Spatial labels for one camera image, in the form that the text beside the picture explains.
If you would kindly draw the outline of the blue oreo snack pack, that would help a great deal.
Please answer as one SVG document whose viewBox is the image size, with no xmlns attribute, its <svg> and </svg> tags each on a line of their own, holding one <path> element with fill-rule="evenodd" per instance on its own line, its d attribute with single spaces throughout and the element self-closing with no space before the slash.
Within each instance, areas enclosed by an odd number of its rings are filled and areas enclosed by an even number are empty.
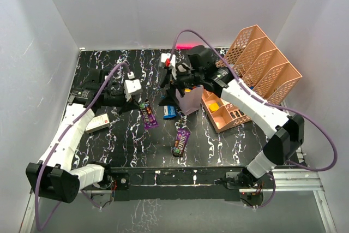
<svg viewBox="0 0 349 233">
<path fill-rule="evenodd" d="M 177 116 L 176 108 L 174 106 L 166 105 L 164 106 L 164 120 L 173 119 Z"/>
</svg>

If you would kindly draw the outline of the lilac paper bag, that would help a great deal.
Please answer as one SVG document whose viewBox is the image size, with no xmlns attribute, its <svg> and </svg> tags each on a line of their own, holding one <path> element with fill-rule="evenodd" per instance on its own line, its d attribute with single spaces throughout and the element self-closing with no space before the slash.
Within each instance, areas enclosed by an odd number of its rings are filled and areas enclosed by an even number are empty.
<svg viewBox="0 0 349 233">
<path fill-rule="evenodd" d="M 178 100 L 178 106 L 184 115 L 190 115 L 197 111 L 201 106 L 201 98 L 203 94 L 203 87 L 198 86 L 192 89 L 190 92 L 185 92 L 183 97 L 180 96 L 178 90 L 176 90 L 176 98 Z"/>
</svg>

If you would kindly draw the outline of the purple m&m's bag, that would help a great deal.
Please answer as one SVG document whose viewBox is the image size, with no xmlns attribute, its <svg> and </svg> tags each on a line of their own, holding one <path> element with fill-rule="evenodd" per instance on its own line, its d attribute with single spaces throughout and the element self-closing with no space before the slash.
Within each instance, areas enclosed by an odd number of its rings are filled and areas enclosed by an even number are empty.
<svg viewBox="0 0 349 233">
<path fill-rule="evenodd" d="M 171 148 L 174 157 L 182 157 L 188 143 L 190 132 L 187 129 L 178 129 L 173 147 Z"/>
<path fill-rule="evenodd" d="M 145 100 L 139 106 L 140 106 L 140 111 L 142 113 L 145 130 L 157 128 L 159 126 L 159 123 L 155 117 L 155 114 L 152 110 L 149 100 Z"/>
</svg>

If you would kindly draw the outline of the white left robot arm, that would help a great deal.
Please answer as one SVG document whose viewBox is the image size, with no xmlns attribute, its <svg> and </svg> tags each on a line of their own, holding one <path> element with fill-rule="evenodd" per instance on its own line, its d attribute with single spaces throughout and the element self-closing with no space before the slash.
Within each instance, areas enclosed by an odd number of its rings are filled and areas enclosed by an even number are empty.
<svg viewBox="0 0 349 233">
<path fill-rule="evenodd" d="M 142 92 L 132 71 L 122 83 L 112 84 L 106 70 L 94 69 L 73 88 L 65 114 L 49 147 L 37 163 L 29 163 L 26 176 L 37 197 L 71 203 L 81 189 L 112 184 L 110 167 L 92 162 L 73 169 L 72 161 L 80 140 L 99 108 L 118 107 L 119 113 L 139 108 L 134 96 Z"/>
</svg>

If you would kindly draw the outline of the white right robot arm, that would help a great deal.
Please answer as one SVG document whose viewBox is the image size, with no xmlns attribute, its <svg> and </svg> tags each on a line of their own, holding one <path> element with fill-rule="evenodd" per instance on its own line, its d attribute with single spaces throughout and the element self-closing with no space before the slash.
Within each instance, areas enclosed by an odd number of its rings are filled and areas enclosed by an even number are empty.
<svg viewBox="0 0 349 233">
<path fill-rule="evenodd" d="M 242 110 L 269 138 L 262 151 L 231 182 L 251 188 L 257 187 L 263 176 L 278 165 L 284 165 L 302 145 L 304 118 L 296 113 L 290 116 L 277 105 L 269 104 L 239 78 L 229 63 L 217 67 L 208 49 L 195 46 L 187 51 L 190 64 L 177 63 L 173 52 L 160 55 L 160 66 L 166 70 L 160 86 L 165 89 L 161 106 L 178 106 L 178 96 L 184 90 L 203 86 L 217 97 Z"/>
</svg>

